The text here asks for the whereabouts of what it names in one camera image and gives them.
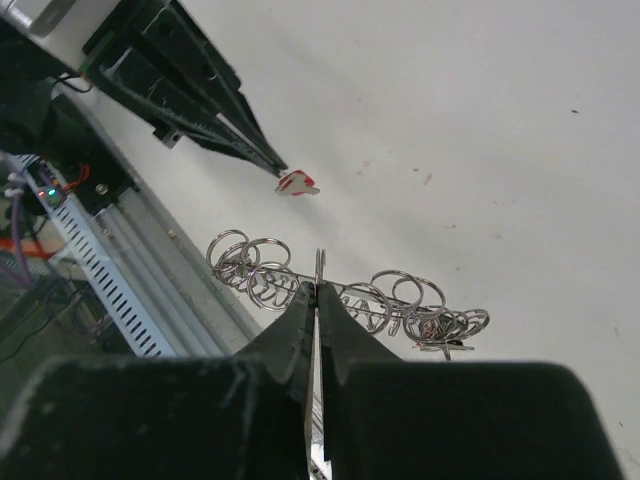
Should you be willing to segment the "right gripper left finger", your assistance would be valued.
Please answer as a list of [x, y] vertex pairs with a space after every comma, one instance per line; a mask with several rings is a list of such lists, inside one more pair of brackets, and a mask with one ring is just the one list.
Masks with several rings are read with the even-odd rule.
[[35, 372], [1, 432], [5, 479], [306, 479], [316, 295], [299, 287], [240, 352], [68, 357]]

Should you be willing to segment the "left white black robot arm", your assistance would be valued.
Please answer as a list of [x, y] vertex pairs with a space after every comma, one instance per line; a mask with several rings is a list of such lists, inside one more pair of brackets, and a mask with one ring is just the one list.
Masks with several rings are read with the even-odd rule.
[[270, 145], [233, 67], [179, 1], [5, 1], [1, 5], [1, 147], [60, 156], [88, 138], [54, 106], [89, 85], [151, 126], [274, 176]]

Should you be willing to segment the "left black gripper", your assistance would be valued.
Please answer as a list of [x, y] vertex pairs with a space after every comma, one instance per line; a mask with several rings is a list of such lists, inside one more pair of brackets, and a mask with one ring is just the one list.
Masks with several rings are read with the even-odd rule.
[[83, 51], [89, 80], [168, 147], [200, 146], [270, 173], [287, 164], [263, 134], [235, 70], [179, 1], [121, 1]]

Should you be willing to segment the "silver key red tag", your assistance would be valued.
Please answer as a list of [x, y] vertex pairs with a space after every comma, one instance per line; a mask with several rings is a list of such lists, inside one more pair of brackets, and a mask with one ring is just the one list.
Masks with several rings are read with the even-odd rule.
[[275, 193], [279, 196], [317, 195], [320, 189], [316, 182], [303, 170], [284, 172], [278, 180]]

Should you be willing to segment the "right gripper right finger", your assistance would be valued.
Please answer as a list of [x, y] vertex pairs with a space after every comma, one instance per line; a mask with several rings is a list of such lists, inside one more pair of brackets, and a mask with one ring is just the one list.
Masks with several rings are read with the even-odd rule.
[[586, 388], [552, 363], [410, 362], [317, 296], [324, 453], [337, 479], [619, 479]]

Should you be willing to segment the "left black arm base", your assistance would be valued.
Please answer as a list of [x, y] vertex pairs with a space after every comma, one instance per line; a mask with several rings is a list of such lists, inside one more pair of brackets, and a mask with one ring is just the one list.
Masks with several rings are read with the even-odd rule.
[[117, 203], [119, 197], [134, 186], [133, 178], [115, 152], [101, 140], [66, 154], [54, 162], [54, 166], [84, 209], [92, 215]]

